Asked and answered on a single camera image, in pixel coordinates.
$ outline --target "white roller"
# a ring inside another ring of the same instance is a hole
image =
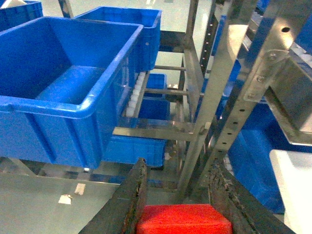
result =
[[[137,101],[138,100],[138,95],[132,94],[130,100]]]
[[[128,105],[129,105],[129,107],[135,108],[137,105],[137,101],[131,100],[131,101],[129,101]]]
[[[139,94],[140,94],[140,90],[134,89],[134,90],[133,90],[133,94],[134,94],[134,95],[139,95]]]
[[[136,84],[135,85],[135,89],[136,90],[141,90],[141,88],[142,88],[142,84]]]
[[[132,117],[135,114],[135,109],[133,107],[127,107],[126,117]]]
[[[143,80],[142,79],[137,80],[136,84],[142,85],[143,84]]]

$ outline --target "metal post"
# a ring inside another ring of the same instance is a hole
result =
[[[184,198],[199,153],[215,116],[223,90],[231,74],[239,49],[246,35],[257,0],[233,0],[227,14],[209,83],[199,110],[194,129],[194,139],[187,152],[185,165],[178,183],[177,199]]]
[[[184,61],[182,58],[182,64],[181,67],[184,67]],[[179,78],[179,85],[178,85],[178,90],[184,90],[184,83],[185,83],[185,72],[181,70],[180,72],[180,78]]]
[[[288,50],[312,12],[310,0],[272,0],[248,54],[238,80],[244,85],[235,86],[214,134],[215,145],[197,184],[208,186],[208,174],[214,163],[220,163],[251,114],[257,100],[262,98],[270,82],[276,77]]]
[[[60,9],[62,10],[63,16],[65,18],[72,18],[74,17],[72,7],[70,5],[69,0],[58,0]]]
[[[191,39],[193,38],[198,2],[199,0],[191,0],[191,3],[190,3],[189,17],[187,20],[186,35],[185,35],[185,41],[184,41],[184,46],[186,48],[189,47]]]
[[[207,66],[208,66],[209,58],[210,58],[210,55],[214,46],[214,40],[215,40],[217,29],[218,29],[218,20],[215,17],[215,0],[213,0],[211,3],[205,39],[204,39],[203,47],[201,49],[201,57],[199,61],[203,77],[205,77],[205,74],[207,71]]]

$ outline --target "blue bin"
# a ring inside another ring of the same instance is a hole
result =
[[[146,88],[148,89],[167,89],[167,75],[160,73],[150,73]],[[165,94],[144,94],[145,97],[165,98]]]
[[[0,155],[96,168],[137,76],[142,28],[43,17],[0,33]]]
[[[27,4],[0,9],[0,31],[15,27],[30,20],[42,17],[42,5],[39,1],[25,1]]]
[[[267,104],[257,104],[228,155],[235,177],[269,210],[284,205],[269,153],[273,149],[312,153],[312,147],[291,145]]]
[[[160,10],[98,7],[76,19],[100,20],[144,25],[140,41],[141,70],[153,70],[160,45]]]
[[[139,117],[170,119],[170,102],[160,98],[145,97]],[[130,136],[112,136],[103,161],[135,164],[139,157],[146,159],[148,166],[160,167],[164,164],[167,140]]]

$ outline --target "stainless steel rack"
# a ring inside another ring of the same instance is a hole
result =
[[[58,1],[64,17],[73,17],[69,0]],[[212,0],[200,60],[197,58],[193,40],[198,2],[199,0],[190,0],[186,32],[161,31],[160,51],[182,53],[183,59],[180,67],[156,68],[180,71],[178,88],[145,89],[146,93],[166,94],[168,100],[175,102],[175,119],[139,119],[137,125],[130,128],[130,119],[124,117],[114,130],[115,135],[176,140],[178,160],[179,163],[182,162],[177,170],[176,203],[181,203],[186,197],[198,199],[207,193],[212,181],[213,168],[221,164],[255,105],[263,96],[266,97],[289,142],[312,145],[312,110],[297,108],[294,112],[287,105],[289,102],[296,105],[302,100],[310,102],[311,69],[303,68],[300,59],[289,50],[312,12],[311,0],[271,0],[263,16],[266,25],[257,25],[251,20],[257,0],[225,0],[222,5]],[[221,15],[226,16],[226,22],[212,69],[209,71],[207,88],[202,93]],[[246,37],[249,38],[250,45],[246,44]],[[237,59],[241,64],[237,78],[240,85],[236,82],[222,113],[222,119],[217,121],[215,113]],[[293,87],[299,81],[304,85],[294,92]],[[288,94],[302,98],[291,100],[291,97],[283,95],[281,90],[287,90]],[[190,122],[184,122],[183,96],[188,97]],[[1,178],[5,178],[9,183],[14,179],[7,177],[8,175],[1,175]],[[29,183],[37,180],[31,176],[29,179]]]

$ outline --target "metal bracket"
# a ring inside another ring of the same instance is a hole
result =
[[[247,88],[244,100],[260,102],[288,57],[289,51],[285,50],[269,50],[266,52],[255,74],[251,74],[253,79]]]

